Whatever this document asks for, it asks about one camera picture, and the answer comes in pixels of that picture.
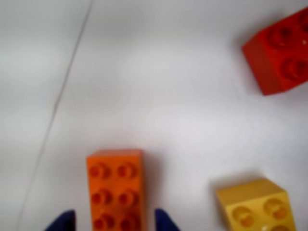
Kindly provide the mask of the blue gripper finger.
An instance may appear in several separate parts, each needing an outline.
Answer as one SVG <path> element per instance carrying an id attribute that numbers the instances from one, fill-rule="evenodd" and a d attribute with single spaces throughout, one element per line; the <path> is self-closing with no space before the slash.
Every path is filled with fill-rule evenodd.
<path id="1" fill-rule="evenodd" d="M 76 213 L 74 210 L 68 210 L 58 216 L 45 231 L 75 231 Z"/>
<path id="2" fill-rule="evenodd" d="M 154 216 L 156 231 L 180 231 L 168 213 L 163 209 L 155 209 Z"/>

